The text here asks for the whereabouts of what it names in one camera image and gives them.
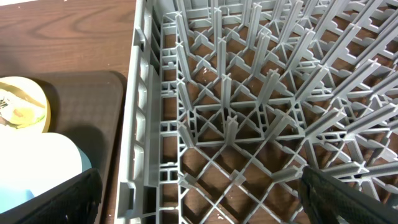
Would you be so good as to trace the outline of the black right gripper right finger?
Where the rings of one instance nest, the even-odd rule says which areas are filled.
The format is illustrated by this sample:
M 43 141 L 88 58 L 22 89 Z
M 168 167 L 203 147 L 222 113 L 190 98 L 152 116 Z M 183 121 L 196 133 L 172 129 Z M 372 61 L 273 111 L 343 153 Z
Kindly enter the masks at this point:
M 298 197 L 311 223 L 397 223 L 397 210 L 310 166 L 303 168 Z

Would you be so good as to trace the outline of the light blue bowl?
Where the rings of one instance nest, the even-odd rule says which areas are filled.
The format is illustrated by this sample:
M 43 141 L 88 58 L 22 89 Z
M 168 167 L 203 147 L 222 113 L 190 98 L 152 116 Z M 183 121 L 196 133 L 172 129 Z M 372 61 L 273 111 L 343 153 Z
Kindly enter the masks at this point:
M 1 137 L 1 213 L 90 168 L 88 156 L 62 134 Z

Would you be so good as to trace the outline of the green snack wrapper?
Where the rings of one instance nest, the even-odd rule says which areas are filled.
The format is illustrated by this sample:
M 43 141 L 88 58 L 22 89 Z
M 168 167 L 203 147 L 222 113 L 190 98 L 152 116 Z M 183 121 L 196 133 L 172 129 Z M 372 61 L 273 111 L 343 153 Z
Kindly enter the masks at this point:
M 1 89 L 1 124 L 14 129 L 26 128 L 42 121 L 47 114 L 45 107 L 37 106 Z

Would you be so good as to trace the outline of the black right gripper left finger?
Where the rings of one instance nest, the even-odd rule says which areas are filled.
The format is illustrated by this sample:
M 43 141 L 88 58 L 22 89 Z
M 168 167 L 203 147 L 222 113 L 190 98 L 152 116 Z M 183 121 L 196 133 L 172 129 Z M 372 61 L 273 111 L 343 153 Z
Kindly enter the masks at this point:
M 90 168 L 62 184 L 1 214 L 1 223 L 82 223 L 96 220 L 103 184 Z

